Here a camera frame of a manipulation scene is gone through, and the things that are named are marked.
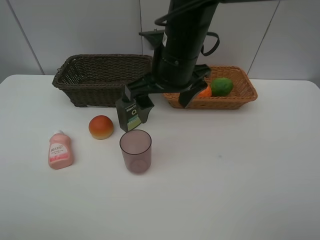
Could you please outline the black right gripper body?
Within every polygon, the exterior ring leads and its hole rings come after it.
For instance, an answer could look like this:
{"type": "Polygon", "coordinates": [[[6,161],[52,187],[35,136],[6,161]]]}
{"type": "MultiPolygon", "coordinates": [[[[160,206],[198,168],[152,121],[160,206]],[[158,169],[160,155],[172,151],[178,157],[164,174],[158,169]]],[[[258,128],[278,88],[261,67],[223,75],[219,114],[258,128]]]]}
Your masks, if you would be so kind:
{"type": "Polygon", "coordinates": [[[197,65],[194,60],[169,62],[163,57],[154,59],[151,72],[124,87],[129,100],[137,96],[164,93],[182,93],[198,80],[205,80],[211,69],[206,64],[197,65]]]}

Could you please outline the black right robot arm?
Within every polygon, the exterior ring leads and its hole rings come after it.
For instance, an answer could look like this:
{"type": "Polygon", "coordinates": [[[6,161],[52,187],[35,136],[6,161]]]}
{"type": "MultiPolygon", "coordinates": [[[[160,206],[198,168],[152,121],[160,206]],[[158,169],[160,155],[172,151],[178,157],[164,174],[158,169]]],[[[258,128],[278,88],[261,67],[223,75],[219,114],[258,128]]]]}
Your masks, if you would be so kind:
{"type": "Polygon", "coordinates": [[[124,86],[116,110],[120,127],[129,131],[129,114],[142,123],[154,107],[150,94],[178,93],[178,102],[186,108],[207,87],[205,77],[211,73],[206,64],[197,64],[199,55],[209,56],[219,46],[204,52],[206,36],[219,36],[209,31],[219,0],[172,0],[168,13],[155,20],[163,30],[140,32],[154,48],[151,71],[124,86]]]}

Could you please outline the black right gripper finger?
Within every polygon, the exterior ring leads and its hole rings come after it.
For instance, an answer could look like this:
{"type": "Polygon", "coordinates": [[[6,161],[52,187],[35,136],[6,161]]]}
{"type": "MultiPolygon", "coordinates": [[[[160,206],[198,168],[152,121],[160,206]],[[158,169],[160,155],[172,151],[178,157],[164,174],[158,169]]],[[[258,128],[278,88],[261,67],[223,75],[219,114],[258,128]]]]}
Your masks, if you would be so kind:
{"type": "Polygon", "coordinates": [[[148,95],[140,95],[135,97],[137,114],[140,121],[144,124],[147,122],[149,113],[154,104],[148,95]]]}
{"type": "Polygon", "coordinates": [[[187,108],[191,101],[203,90],[207,88],[208,84],[204,79],[199,79],[194,82],[190,89],[179,94],[178,102],[183,108],[187,108]]]}

